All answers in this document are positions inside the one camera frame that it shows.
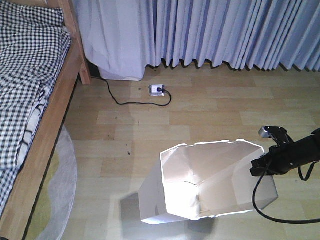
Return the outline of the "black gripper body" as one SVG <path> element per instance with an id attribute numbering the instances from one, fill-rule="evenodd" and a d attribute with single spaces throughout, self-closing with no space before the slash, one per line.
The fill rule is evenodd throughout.
<path id="1" fill-rule="evenodd" d="M 270 147 L 268 153 L 251 161 L 251 165 L 250 173 L 253 177 L 284 175 L 298 167 L 288 151 L 277 146 Z"/>

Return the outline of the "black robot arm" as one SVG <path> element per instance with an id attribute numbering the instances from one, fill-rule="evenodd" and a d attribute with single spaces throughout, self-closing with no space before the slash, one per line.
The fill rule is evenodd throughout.
<path id="1" fill-rule="evenodd" d="M 317 129 L 301 140 L 293 141 L 287 130 L 280 126 L 263 126 L 259 130 L 263 138 L 276 142 L 269 152 L 251 161 L 253 177 L 284 175 L 287 172 L 320 160 L 320 130 Z"/>

